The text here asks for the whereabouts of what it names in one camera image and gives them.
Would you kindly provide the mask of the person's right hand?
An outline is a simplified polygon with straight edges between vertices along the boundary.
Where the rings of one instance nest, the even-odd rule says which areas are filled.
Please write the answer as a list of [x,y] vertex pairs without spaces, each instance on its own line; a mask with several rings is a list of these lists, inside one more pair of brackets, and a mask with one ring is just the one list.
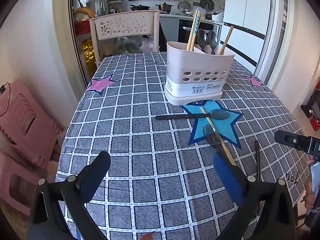
[[315,202],[315,195],[312,192],[312,181],[308,179],[305,184],[305,196],[303,197],[304,206],[307,209],[313,209],[313,205]]

